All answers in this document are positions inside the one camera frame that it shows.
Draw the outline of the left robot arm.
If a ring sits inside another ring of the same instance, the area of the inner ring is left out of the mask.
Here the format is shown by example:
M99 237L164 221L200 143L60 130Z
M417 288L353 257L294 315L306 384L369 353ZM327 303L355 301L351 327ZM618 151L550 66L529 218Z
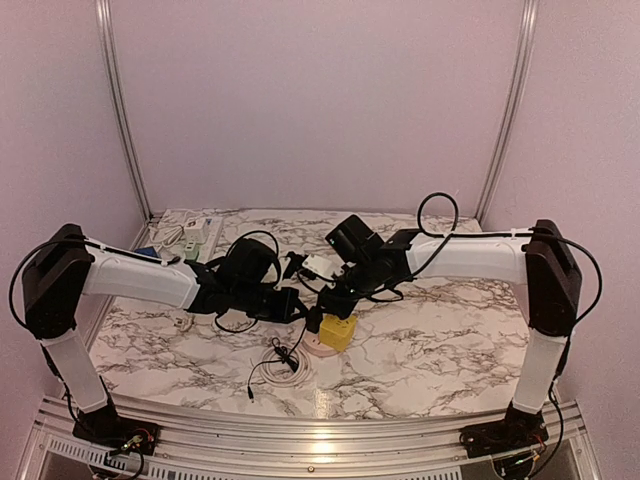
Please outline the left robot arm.
M278 250L256 239L237 239L223 255L201 263L153 257L109 246L63 225L27 253L11 276L8 307L41 345L54 373L106 445L125 438L126 423L108 406L109 393L77 332L85 297L162 305L220 318L234 311L255 322L290 324L307 309L298 289L282 285Z

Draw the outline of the pink round power strip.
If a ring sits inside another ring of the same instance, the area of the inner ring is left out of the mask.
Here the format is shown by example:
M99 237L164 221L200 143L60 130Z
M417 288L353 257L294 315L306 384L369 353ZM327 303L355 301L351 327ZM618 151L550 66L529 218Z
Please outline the pink round power strip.
M271 339L271 346L263 353L258 368L267 384L278 388L291 388L303 384L313 376L313 362L339 354L338 350L319 341L314 333L304 332L296 348L286 347L279 338Z

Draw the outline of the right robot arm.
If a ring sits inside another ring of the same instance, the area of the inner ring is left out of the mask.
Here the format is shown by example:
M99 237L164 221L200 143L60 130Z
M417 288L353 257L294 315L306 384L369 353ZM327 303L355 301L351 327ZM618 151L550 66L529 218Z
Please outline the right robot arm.
M566 238L556 223L539 219L528 228L465 233L432 232L423 225L400 229L383 240L357 215L343 220L327 243L346 270L321 289L318 304L348 317L359 301L420 279L502 282L525 289L529 340L511 400L495 438L515 448L534 431L534 419L554 381L562 374L576 326L598 305L579 308L583 275L573 253L594 255Z

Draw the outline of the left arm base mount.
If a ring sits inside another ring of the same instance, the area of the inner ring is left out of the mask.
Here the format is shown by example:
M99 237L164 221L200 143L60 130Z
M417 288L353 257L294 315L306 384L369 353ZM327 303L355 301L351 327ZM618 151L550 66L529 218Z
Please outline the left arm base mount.
M110 394L107 394L107 404L93 412L74 410L70 400L67 405L76 438L110 447L116 454L132 451L134 447L143 455L154 453L160 427L153 422L121 416Z

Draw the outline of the black power adapter with cable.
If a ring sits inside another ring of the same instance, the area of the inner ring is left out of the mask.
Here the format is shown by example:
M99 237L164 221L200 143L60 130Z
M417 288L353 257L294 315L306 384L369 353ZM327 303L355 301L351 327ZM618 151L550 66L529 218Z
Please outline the black power adapter with cable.
M297 349L303 340L304 334L309 330L309 328L316 329L320 325L322 321L322 315L323 313L320 307L312 307L307 312L305 316L305 324L302 327L297 341L292 347L284 346L281 343L280 339L277 337L274 337L272 339L271 346L275 357L273 359L261 360L259 363L252 367L252 370L248 376L246 384L247 395L251 402L254 402L255 400L255 395L251 387L252 379L259 368L271 364L283 364L287 365L292 373L298 372L298 370L300 369L300 360L296 356Z

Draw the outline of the long white power strip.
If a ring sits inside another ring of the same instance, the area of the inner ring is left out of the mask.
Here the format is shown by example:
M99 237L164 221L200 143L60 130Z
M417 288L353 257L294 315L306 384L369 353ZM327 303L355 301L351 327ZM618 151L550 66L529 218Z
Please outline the long white power strip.
M221 235L221 217L191 217L182 225L182 236L176 246L184 260L206 264L213 259Z

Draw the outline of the blue cube socket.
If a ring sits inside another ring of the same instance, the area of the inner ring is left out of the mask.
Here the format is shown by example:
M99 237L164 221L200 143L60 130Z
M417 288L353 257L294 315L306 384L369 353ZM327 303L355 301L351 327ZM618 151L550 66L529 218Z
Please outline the blue cube socket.
M136 254L140 254L140 255L144 255L144 256L153 257L153 258L159 258L159 254L155 250L154 247L138 248L138 249L135 250L135 253Z

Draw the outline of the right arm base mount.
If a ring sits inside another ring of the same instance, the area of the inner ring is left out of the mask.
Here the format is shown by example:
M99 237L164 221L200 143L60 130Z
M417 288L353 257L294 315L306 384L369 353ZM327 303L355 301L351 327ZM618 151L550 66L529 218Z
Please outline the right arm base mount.
M541 446L548 439L542 410L531 413L516 407L514 401L509 403L501 419L465 426L459 435L459 443L469 458Z

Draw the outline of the white cube socket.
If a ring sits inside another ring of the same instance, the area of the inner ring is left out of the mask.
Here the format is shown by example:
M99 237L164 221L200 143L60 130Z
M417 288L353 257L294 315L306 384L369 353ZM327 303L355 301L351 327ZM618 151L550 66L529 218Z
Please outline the white cube socket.
M205 218L191 219L184 225L185 240L204 244L208 238L209 222Z

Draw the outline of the yellow cube socket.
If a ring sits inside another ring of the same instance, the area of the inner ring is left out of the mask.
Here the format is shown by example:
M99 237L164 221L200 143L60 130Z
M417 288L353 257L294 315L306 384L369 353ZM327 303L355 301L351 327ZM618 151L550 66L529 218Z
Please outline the yellow cube socket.
M354 315L346 319L325 314L319 327L319 342L338 352L343 352L351 343L357 325L357 317Z

